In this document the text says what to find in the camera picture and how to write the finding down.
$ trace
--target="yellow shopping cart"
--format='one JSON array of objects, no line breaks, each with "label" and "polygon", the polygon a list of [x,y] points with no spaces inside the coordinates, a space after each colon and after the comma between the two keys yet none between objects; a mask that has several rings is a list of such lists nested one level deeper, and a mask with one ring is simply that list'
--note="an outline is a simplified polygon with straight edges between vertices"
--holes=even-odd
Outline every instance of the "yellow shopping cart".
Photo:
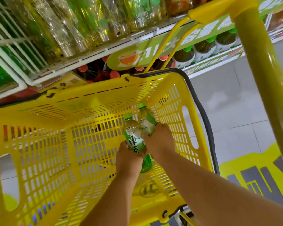
[{"label": "yellow shopping cart", "polygon": [[[283,75],[259,18],[257,0],[213,0],[189,11],[171,30],[146,71],[182,24],[190,19],[199,22],[179,44],[200,24],[227,13],[236,24],[283,155]],[[213,163],[191,95],[204,120]],[[169,125],[179,154],[219,173],[207,116],[189,78],[178,69],[49,90],[27,100],[0,104],[0,156],[11,155],[20,192],[18,207],[9,212],[0,183],[0,226],[79,225],[115,176],[115,155],[125,139],[123,115],[132,112],[135,116],[139,102],[147,102],[156,118]],[[198,149],[190,141],[183,106],[189,111]],[[167,222],[185,205],[164,170],[155,161],[153,164],[150,171],[140,174],[134,188],[130,225]]]}]

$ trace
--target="logo on basket bottom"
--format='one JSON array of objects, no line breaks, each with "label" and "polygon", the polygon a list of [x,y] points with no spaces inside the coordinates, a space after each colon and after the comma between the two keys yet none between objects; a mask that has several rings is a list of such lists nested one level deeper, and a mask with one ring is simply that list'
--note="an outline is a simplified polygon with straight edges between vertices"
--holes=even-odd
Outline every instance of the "logo on basket bottom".
[{"label": "logo on basket bottom", "polygon": [[153,180],[144,184],[139,190],[140,196],[145,198],[155,197],[159,193],[159,188]]}]

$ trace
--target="tiled floor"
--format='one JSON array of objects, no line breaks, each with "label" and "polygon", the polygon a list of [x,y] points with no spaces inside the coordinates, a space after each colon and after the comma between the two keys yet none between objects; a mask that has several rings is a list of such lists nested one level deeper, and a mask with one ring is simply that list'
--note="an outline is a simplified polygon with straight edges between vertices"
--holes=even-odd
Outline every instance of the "tiled floor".
[{"label": "tiled floor", "polygon": [[[276,44],[275,49],[283,68],[283,41]],[[245,57],[197,76],[191,82],[210,119],[219,164],[249,153],[264,152],[275,142]],[[185,121],[190,123],[188,120],[185,112]],[[198,147],[191,125],[189,135],[193,145]],[[14,189],[15,171],[8,158],[1,160],[4,193],[18,200]]]}]

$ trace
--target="person's left hand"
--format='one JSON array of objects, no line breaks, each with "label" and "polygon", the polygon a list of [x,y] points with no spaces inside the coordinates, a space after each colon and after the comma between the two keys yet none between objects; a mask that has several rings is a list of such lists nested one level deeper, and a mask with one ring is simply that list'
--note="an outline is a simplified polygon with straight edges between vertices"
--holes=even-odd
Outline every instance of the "person's left hand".
[{"label": "person's left hand", "polygon": [[133,153],[128,149],[126,141],[121,142],[116,156],[117,175],[134,176],[137,178],[142,169],[142,162],[146,154],[146,149],[139,153]]}]

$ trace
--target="orange teacup illustration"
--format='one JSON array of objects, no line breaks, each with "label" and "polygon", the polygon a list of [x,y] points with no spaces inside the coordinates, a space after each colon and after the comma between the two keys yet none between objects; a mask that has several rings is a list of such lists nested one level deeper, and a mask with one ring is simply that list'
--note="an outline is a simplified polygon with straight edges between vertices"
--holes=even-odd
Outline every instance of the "orange teacup illustration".
[{"label": "orange teacup illustration", "polygon": [[134,51],[130,51],[125,54],[122,54],[121,56],[119,56],[119,60],[122,64],[129,65],[135,62],[138,57],[139,57],[139,50],[134,50]]}]

